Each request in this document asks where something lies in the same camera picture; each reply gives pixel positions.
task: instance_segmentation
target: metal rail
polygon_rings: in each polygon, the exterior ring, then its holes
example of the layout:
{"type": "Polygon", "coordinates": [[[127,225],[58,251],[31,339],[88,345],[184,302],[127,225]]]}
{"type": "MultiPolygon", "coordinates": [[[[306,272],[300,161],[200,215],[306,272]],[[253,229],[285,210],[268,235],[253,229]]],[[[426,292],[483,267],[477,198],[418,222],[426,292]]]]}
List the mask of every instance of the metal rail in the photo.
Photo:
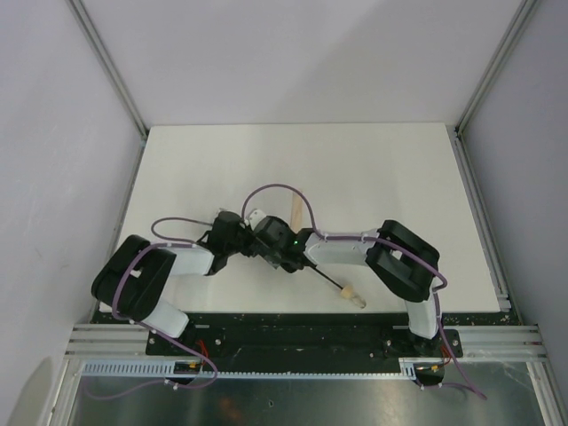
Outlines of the metal rail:
{"type": "Polygon", "coordinates": [[[456,126],[459,135],[463,134],[465,129],[468,127],[468,124],[471,122],[471,118],[485,99],[487,92],[497,80],[500,71],[503,69],[507,59],[510,57],[511,52],[513,52],[513,49],[517,45],[518,40],[525,31],[539,4],[540,0],[524,0],[519,5],[513,20],[510,22],[509,27],[505,31],[505,35],[501,39],[497,50],[489,61],[489,65],[485,69],[481,80],[469,99],[468,105],[461,114],[460,120],[456,126]]]}
{"type": "Polygon", "coordinates": [[[91,46],[95,56],[99,60],[99,64],[102,66],[103,70],[105,71],[106,76],[108,77],[109,82],[113,86],[113,89],[118,96],[118,99],[124,105],[126,112],[129,115],[129,118],[132,120],[132,123],[136,126],[140,137],[143,140],[146,140],[148,137],[148,128],[144,124],[142,120],[142,116],[138,111],[136,104],[134,104],[134,100],[132,100],[132,96],[130,95],[124,80],[122,79],[121,75],[118,72],[118,69],[114,65],[114,62],[108,53],[108,50],[103,43],[102,39],[100,38],[99,32],[95,28],[95,25],[87,12],[82,0],[66,0],[67,4],[69,5],[69,9],[75,16],[79,27],[85,34],[87,38],[87,42],[91,46]]]}

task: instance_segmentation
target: metal sheet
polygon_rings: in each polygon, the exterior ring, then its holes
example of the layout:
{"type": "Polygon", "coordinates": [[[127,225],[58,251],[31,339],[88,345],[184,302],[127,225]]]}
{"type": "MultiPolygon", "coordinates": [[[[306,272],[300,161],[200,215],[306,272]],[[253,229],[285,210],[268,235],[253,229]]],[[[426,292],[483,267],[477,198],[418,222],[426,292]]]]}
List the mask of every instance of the metal sheet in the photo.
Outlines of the metal sheet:
{"type": "MultiPolygon", "coordinates": [[[[203,390],[160,384],[100,402],[79,394],[72,425],[544,425],[525,364],[465,366],[488,396],[460,390],[420,391],[411,382],[220,380],[203,390]]],[[[459,376],[450,369],[448,381],[459,376]]],[[[110,395],[148,379],[83,378],[110,395]]]]}

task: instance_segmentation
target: white table surface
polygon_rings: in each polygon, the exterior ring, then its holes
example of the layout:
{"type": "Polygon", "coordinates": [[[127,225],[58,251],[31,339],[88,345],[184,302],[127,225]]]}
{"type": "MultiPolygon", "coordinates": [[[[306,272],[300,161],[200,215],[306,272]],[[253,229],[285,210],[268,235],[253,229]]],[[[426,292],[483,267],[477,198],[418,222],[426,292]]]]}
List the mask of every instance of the white table surface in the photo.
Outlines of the white table surface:
{"type": "MultiPolygon", "coordinates": [[[[240,212],[251,191],[274,182],[301,188],[319,228],[328,232],[360,232],[398,220],[439,250],[439,269],[449,280],[440,293],[444,311],[499,310],[442,123],[153,127],[120,242],[133,233],[155,241],[150,224],[160,217],[212,222],[219,208],[240,212]]],[[[288,221],[291,200],[286,190],[272,189],[249,206],[288,221]]],[[[170,223],[159,230],[197,239],[206,229],[170,223]]],[[[163,294],[189,312],[405,310],[369,268],[321,269],[353,283],[367,308],[341,299],[312,271],[274,271],[260,257],[238,255],[213,277],[170,277],[163,294]]]]}

